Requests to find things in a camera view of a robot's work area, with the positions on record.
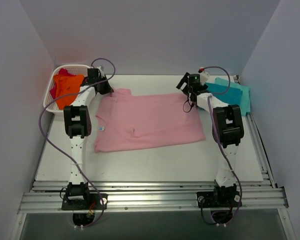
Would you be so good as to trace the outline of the pink t-shirt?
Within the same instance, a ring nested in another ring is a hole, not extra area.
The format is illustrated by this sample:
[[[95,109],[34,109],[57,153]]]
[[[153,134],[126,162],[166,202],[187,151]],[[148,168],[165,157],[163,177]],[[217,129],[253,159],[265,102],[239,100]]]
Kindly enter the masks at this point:
[[[98,106],[94,151],[119,152],[204,141],[197,109],[185,112],[182,93],[132,95],[119,88],[104,96]]]

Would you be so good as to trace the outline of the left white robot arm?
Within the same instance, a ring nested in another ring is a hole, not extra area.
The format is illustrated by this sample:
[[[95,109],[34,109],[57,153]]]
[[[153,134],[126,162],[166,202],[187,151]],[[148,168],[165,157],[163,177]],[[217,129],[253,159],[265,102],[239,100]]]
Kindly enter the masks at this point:
[[[63,109],[65,133],[69,137],[71,150],[70,178],[65,191],[65,200],[80,210],[87,209],[91,203],[89,183],[83,175],[86,143],[92,132],[88,106],[97,94],[105,95],[113,91],[102,66],[88,68],[87,76],[80,85],[79,94],[71,105]]]

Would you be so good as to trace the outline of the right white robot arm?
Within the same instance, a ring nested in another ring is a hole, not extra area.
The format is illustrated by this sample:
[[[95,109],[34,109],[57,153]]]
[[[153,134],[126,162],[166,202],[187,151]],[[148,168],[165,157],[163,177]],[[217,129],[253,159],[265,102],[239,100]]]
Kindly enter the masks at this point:
[[[191,107],[199,107],[210,114],[212,137],[220,150],[212,200],[222,207],[230,201],[230,194],[237,194],[236,154],[244,137],[244,127],[239,105],[225,103],[211,93],[206,84],[209,77],[205,70],[194,74],[187,72],[176,88],[187,96]]]

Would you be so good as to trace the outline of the orange t-shirt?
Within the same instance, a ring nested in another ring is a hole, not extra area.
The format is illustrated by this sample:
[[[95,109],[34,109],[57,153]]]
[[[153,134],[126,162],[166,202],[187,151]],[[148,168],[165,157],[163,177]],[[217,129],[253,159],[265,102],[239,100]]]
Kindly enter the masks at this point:
[[[81,84],[85,76],[78,75],[62,75],[57,74],[53,76],[54,83],[56,84],[55,97],[59,98],[68,94],[77,94],[80,92]],[[62,97],[56,101],[59,110],[63,110],[65,106],[70,106],[76,99],[76,95],[69,95]]]

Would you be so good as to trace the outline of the magenta t-shirt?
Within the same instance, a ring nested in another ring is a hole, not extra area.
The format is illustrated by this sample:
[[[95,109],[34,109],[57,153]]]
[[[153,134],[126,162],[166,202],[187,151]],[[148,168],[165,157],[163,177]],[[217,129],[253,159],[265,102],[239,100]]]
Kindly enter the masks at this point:
[[[65,76],[65,77],[75,77],[74,74],[69,73],[65,68],[61,68],[57,75]],[[57,84],[54,80],[52,80],[52,88],[49,90],[49,93],[53,99],[56,98],[57,94]]]

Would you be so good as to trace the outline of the folded teal t-shirt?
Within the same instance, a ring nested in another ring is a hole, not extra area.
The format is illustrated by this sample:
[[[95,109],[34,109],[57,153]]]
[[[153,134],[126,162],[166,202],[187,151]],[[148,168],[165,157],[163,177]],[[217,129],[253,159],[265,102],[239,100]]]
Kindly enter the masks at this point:
[[[227,103],[229,105],[241,106],[241,100],[243,92],[238,88],[230,87],[226,93],[220,94],[226,91],[227,86],[219,85],[215,83],[206,83],[207,90],[213,94],[218,100]]]

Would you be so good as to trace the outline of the folded light green t-shirt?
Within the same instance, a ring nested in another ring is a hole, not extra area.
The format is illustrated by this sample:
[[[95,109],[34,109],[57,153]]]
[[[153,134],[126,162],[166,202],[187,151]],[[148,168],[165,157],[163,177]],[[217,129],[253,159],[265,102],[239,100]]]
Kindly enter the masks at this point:
[[[242,116],[246,116],[251,112],[250,90],[249,86],[240,85],[235,82],[231,82],[230,88],[240,89],[242,91],[242,98],[240,103],[240,111]]]

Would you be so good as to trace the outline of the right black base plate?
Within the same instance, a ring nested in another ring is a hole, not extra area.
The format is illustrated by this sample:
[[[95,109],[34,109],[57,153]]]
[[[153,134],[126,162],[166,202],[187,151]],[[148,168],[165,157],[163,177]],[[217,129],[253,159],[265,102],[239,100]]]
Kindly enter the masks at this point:
[[[199,191],[196,193],[197,205],[203,208],[234,208],[242,206],[240,193],[215,193],[213,191]]]

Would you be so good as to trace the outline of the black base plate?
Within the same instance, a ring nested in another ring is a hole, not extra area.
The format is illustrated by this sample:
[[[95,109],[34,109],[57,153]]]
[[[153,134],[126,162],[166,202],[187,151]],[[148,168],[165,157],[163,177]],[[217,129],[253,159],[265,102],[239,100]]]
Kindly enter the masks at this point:
[[[215,193],[213,191],[199,191],[196,193],[197,205],[203,208],[234,208],[242,206],[240,193]]]
[[[83,196],[63,196],[61,209],[63,211],[83,211],[83,210],[105,210],[108,204],[108,195],[101,194],[102,199],[97,193],[89,196],[88,200]]]

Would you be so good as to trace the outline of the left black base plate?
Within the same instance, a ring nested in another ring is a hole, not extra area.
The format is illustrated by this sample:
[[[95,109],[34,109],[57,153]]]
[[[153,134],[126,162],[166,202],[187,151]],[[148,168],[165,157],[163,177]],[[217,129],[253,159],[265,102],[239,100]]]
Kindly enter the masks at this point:
[[[83,210],[105,210],[108,204],[108,195],[101,194],[102,199],[97,193],[89,196],[88,200],[83,196],[63,196],[61,209],[63,211],[83,211]]]

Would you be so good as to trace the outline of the aluminium rail frame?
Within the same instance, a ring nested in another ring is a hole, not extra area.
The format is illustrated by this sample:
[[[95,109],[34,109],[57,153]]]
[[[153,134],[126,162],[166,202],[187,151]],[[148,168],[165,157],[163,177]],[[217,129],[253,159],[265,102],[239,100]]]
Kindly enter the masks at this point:
[[[13,240],[293,240],[295,233],[284,188],[275,184],[258,128],[251,115],[248,131],[261,167],[260,184],[243,185],[242,207],[227,227],[207,225],[196,193],[210,183],[102,183],[107,211],[97,224],[74,227],[61,210],[56,182],[35,183],[23,195]]]

